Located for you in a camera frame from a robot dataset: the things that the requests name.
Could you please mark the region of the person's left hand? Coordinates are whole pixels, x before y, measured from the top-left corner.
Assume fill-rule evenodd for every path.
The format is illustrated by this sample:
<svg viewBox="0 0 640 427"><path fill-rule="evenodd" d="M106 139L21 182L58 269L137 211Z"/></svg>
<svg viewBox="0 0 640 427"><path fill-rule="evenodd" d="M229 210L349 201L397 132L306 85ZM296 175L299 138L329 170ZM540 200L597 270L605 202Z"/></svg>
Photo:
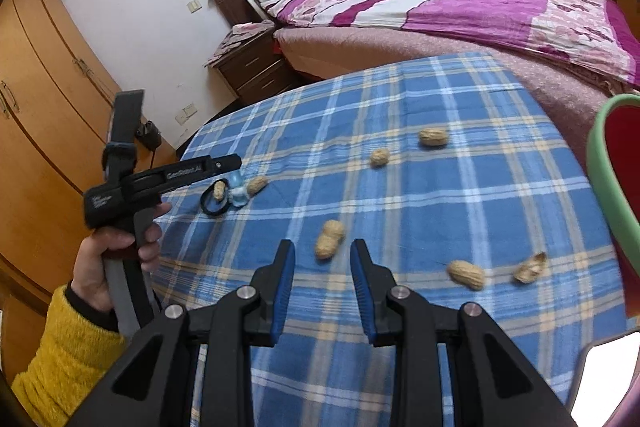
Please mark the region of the person's left hand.
<svg viewBox="0 0 640 427"><path fill-rule="evenodd" d="M161 202L154 209L154 218L171 210L169 202ZM162 230L155 222L144 232L138 255L145 272L153 272L160 265ZM105 251L120 251L136 243L133 235L114 228L94 231L80 244L74 266L73 280L67 285L65 296L70 305L85 319L101 329L115 330L113 303L103 268Z"/></svg>

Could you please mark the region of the yellow sweater left forearm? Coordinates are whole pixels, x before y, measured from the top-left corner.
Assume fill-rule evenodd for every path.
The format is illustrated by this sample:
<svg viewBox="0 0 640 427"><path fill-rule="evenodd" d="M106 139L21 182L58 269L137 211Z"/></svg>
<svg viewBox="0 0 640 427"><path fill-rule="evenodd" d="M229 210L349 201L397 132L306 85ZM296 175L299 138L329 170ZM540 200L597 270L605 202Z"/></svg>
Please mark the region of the yellow sweater left forearm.
<svg viewBox="0 0 640 427"><path fill-rule="evenodd" d="M126 349L113 311L100 312L70 287L53 294L39 347L11 390L38 426L63 426Z"/></svg>

